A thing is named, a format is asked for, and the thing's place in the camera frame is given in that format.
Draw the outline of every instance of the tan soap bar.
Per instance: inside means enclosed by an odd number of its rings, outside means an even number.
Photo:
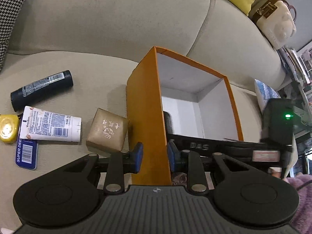
[[[86,144],[109,153],[121,151],[129,120],[98,108]]]

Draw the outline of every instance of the black deodorant can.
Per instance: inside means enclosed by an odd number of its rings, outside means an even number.
[[[25,106],[31,106],[60,91],[71,88],[73,78],[69,70],[42,78],[31,84],[23,86],[11,92],[11,102],[14,111],[23,110]]]

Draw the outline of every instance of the white lotion tube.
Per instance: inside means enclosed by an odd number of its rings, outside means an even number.
[[[81,118],[25,106],[21,139],[79,142]]]

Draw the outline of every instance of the open cardboard box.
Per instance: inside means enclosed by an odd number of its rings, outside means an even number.
[[[163,111],[175,134],[243,140],[230,83],[226,76],[185,56],[153,47],[127,82],[129,146],[144,145],[133,184],[170,185]]]

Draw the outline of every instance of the beige sofa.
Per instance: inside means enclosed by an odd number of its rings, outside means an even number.
[[[82,117],[82,142],[41,142],[35,171],[15,165],[15,144],[0,144],[0,227],[20,226],[12,204],[20,185],[90,151],[85,139],[98,107],[126,116],[127,79],[154,45],[227,75],[244,139],[258,141],[253,79],[278,88],[285,73],[276,51],[229,1],[27,0],[0,73],[0,113],[14,113],[10,92],[69,69],[73,89],[36,107]]]

